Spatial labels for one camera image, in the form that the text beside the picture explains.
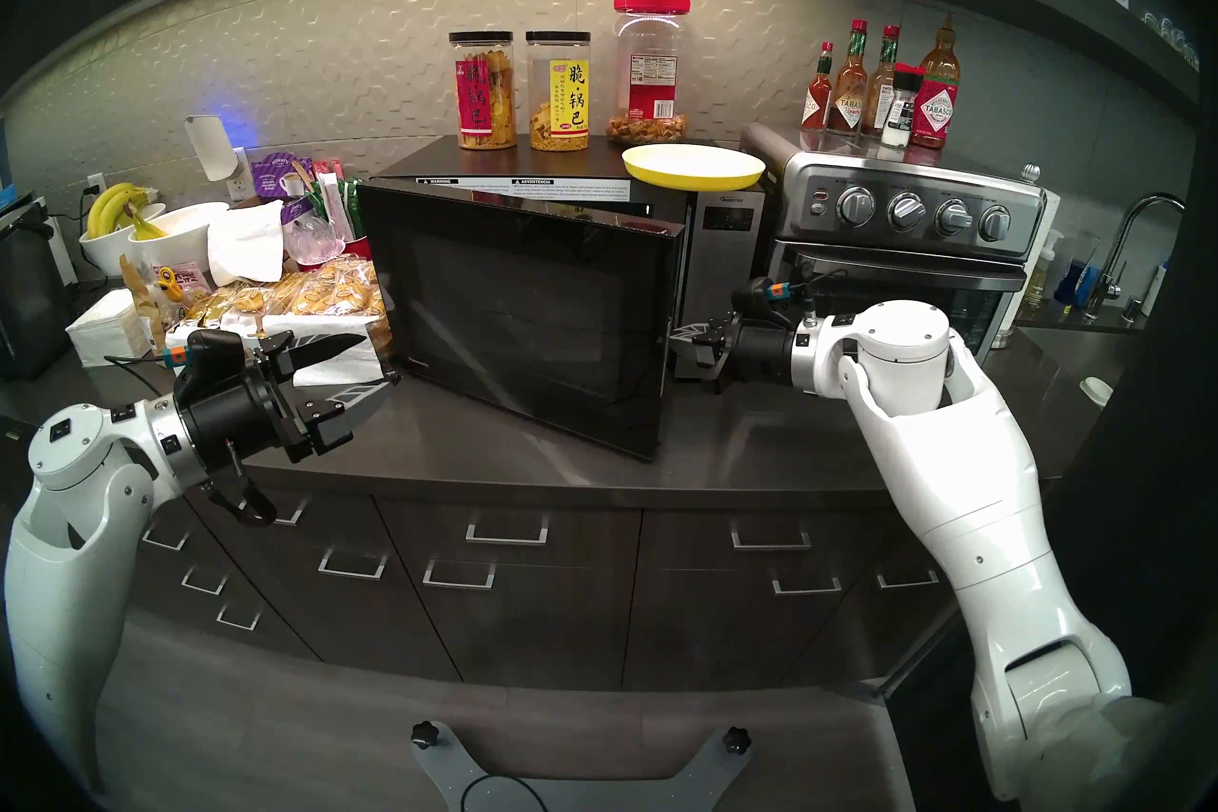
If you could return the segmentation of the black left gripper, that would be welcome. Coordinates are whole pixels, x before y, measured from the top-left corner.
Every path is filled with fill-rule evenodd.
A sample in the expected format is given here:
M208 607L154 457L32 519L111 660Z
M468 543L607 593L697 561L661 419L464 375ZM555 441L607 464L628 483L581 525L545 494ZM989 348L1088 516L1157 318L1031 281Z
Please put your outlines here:
M177 379L177 411L200 465L218 472L230 469L233 454L245 460L266 449L281 449L298 463L351 442L356 429L385 403L400 376L312 394L294 409L280 387L296 373L367 340L367 334L354 332L311 334L301 340L292 331L281 331L258 341L253 362L207 364L194 358Z

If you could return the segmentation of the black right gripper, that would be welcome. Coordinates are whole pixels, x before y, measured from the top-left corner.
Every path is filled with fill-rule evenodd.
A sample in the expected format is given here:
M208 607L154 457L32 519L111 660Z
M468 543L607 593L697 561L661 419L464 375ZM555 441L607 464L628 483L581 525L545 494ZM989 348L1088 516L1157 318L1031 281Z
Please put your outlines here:
M790 327L732 314L674 327L670 341L675 381L699 381L710 392L730 383L794 386L797 330Z

